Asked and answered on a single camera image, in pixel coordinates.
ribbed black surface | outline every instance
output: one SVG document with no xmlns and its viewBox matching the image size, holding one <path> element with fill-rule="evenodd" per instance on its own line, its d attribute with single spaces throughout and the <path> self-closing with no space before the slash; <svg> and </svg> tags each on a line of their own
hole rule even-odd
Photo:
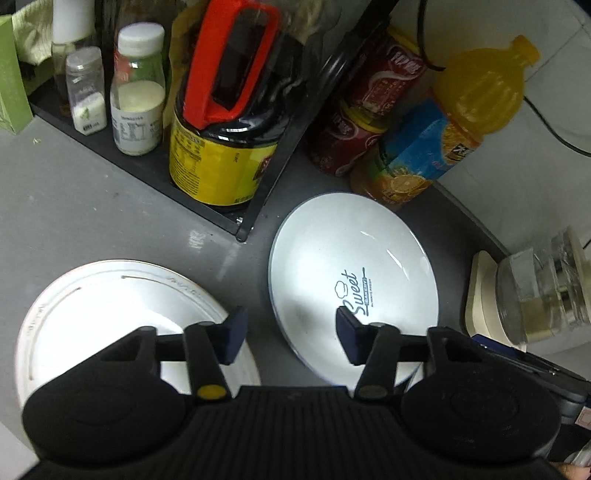
<svg viewBox="0 0 591 480">
<path fill-rule="evenodd" d="M 26 480 L 474 480 L 556 479 L 543 460 L 477 468 L 417 446 L 385 407 L 338 388 L 249 388 L 227 404 L 198 408 L 182 433 L 153 455 L 88 470 L 42 462 Z"/>
</svg>

oval white plate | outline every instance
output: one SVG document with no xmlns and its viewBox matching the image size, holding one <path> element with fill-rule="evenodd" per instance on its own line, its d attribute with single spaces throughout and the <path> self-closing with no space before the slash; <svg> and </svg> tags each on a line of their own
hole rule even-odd
<svg viewBox="0 0 591 480">
<path fill-rule="evenodd" d="M 133 260 L 83 265 L 49 285 L 25 317 L 15 354 L 18 401 L 22 407 L 35 389 L 138 327 L 166 335 L 226 316 L 209 293 L 166 268 Z M 246 342 L 222 371 L 233 395 L 241 385 L 261 384 Z M 184 362 L 163 362 L 161 377 L 190 392 Z"/>
<path fill-rule="evenodd" d="M 355 389 L 363 366 L 349 363 L 335 330 L 348 307 L 364 324 L 381 322 L 425 335 L 437 324 L 437 287 L 429 260 L 406 224 L 352 193 L 304 202 L 281 225 L 269 261 L 275 315 L 300 359 L 331 384 Z M 417 363 L 398 365 L 397 382 Z"/>
</svg>

countertop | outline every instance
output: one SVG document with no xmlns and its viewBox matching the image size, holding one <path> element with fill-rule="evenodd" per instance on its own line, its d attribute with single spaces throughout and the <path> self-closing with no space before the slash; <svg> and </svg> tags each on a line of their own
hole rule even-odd
<svg viewBox="0 0 591 480">
<path fill-rule="evenodd" d="M 14 387 L 20 324 L 35 298 L 88 262 L 129 258 L 162 265 L 204 287 L 227 309 L 248 309 L 248 342 L 266 385 L 322 385 L 275 322 L 267 261 L 275 232 L 298 204 L 343 179 L 296 154 L 245 244 L 92 153 L 40 118 L 19 135 L 0 130 L 0 423 L 25 440 Z M 439 324 L 460 329 L 472 257 L 502 247 L 441 188 L 399 212 L 422 243 L 439 291 Z"/>
</svg>

black cable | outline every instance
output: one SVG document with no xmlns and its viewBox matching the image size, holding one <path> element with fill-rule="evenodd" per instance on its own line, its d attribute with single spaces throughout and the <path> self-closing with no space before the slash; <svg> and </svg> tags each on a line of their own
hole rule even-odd
<svg viewBox="0 0 591 480">
<path fill-rule="evenodd" d="M 431 63 L 431 61 L 427 57 L 427 52 L 425 51 L 425 12 L 427 10 L 427 1 L 428 0 L 420 0 L 420 2 L 418 4 L 418 13 L 417 13 L 418 50 L 421 54 L 421 58 L 423 59 L 423 62 L 425 62 L 425 65 L 429 69 L 435 70 L 436 72 L 442 72 L 443 70 L 445 70 L 445 67 L 440 67 L 438 65 Z M 573 145 L 572 143 L 570 143 L 567 140 L 565 140 L 564 138 L 562 138 L 558 133 L 556 133 L 556 130 L 554 130 L 554 128 L 552 128 L 550 126 L 550 124 L 548 123 L 548 120 L 546 120 L 544 115 L 542 115 L 540 113 L 540 111 L 535 107 L 535 105 L 533 103 L 531 103 L 530 99 L 528 99 L 526 96 L 524 96 L 523 100 L 525 101 L 525 103 L 527 103 L 529 105 L 529 107 L 532 109 L 532 111 L 536 114 L 536 116 L 544 124 L 544 126 L 546 127 L 548 132 L 550 132 L 556 140 L 558 140 L 560 143 L 562 143 L 565 147 L 571 149 L 574 152 L 577 152 L 579 155 L 583 155 L 585 157 L 591 158 L 591 152 L 588 152 L 586 150 L 583 150 L 583 149 Z M 584 248 L 586 248 L 590 244 L 590 242 L 591 242 L 591 240 L 585 244 Z"/>
</svg>

stacked cans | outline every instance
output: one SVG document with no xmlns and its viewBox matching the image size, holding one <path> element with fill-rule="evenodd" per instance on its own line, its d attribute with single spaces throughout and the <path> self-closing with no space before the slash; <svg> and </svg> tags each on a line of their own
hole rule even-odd
<svg viewBox="0 0 591 480">
<path fill-rule="evenodd" d="M 418 48 L 390 26 L 343 98 L 327 103 L 308 131 L 310 159 L 323 172 L 342 177 L 388 129 L 388 114 L 423 74 Z"/>
</svg>

